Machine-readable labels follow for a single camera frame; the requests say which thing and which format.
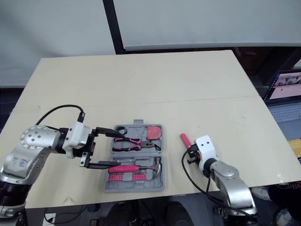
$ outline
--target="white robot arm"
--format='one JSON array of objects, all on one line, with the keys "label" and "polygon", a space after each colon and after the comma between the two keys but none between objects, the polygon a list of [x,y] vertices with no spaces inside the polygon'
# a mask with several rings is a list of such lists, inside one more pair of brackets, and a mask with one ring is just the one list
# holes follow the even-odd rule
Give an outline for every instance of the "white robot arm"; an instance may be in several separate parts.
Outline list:
[{"label": "white robot arm", "polygon": [[207,178],[211,177],[220,189],[224,204],[223,217],[228,221],[239,220],[241,225],[256,221],[257,209],[249,187],[239,177],[235,167],[218,159],[210,137],[207,135],[200,137],[193,145],[185,134],[181,134],[181,138],[190,157],[187,160],[188,164],[196,163],[203,175]]},{"label": "white robot arm", "polygon": [[98,134],[107,137],[124,135],[100,127],[90,133],[90,128],[82,121],[83,117],[69,128],[60,129],[35,125],[23,132],[18,146],[7,156],[0,171],[0,225],[15,226],[23,220],[27,194],[50,153],[66,154],[71,159],[79,157],[79,166],[91,169],[120,165],[118,162],[90,161],[95,147],[94,138]]}]

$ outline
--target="keyboard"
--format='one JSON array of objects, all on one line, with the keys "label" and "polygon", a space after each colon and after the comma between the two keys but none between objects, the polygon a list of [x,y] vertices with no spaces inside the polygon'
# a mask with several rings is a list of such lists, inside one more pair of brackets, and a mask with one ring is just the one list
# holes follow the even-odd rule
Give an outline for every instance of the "keyboard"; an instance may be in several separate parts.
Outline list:
[{"label": "keyboard", "polygon": [[269,108],[276,122],[292,121],[301,119],[301,105],[283,105]]}]

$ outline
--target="laptop screen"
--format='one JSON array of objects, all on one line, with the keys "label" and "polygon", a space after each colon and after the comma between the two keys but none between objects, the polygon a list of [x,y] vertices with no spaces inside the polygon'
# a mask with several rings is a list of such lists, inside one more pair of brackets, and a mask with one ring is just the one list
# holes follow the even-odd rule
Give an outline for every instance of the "laptop screen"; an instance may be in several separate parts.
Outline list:
[{"label": "laptop screen", "polygon": [[301,72],[278,72],[264,100],[266,102],[289,102],[301,99]]}]

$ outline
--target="hammer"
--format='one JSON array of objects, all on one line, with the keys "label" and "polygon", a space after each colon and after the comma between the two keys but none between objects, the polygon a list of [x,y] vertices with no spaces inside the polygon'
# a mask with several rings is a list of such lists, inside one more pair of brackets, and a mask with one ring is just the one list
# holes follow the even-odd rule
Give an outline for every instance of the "hammer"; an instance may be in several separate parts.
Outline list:
[{"label": "hammer", "polygon": [[139,170],[154,170],[155,175],[152,179],[156,179],[162,170],[161,157],[155,157],[155,165],[153,166],[114,166],[109,168],[109,173],[130,173],[137,172]]}]

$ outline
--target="white bracket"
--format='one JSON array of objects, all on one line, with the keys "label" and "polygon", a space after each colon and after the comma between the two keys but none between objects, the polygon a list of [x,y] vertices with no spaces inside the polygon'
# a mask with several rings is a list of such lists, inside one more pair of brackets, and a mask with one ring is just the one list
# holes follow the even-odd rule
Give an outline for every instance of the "white bracket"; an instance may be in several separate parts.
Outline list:
[{"label": "white bracket", "polygon": [[201,172],[203,172],[205,162],[211,158],[218,160],[218,157],[215,154],[215,148],[208,135],[199,137],[196,140],[196,144],[198,146],[198,152],[201,156],[201,162],[199,164],[199,169],[201,170]]}]

